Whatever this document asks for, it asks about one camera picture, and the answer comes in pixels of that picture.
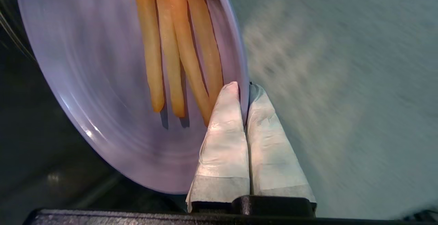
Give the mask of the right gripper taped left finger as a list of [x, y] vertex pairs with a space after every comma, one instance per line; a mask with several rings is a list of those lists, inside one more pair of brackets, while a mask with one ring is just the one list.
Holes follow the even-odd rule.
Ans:
[[202, 143], [197, 169], [186, 197], [193, 212], [196, 202], [232, 203], [250, 194], [248, 144], [237, 82], [220, 91]]

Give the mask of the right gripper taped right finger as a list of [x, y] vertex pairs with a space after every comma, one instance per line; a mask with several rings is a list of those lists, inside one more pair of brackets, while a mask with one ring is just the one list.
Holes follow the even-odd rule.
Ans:
[[250, 85], [246, 136], [254, 195], [306, 198], [316, 203], [275, 108], [257, 84]]

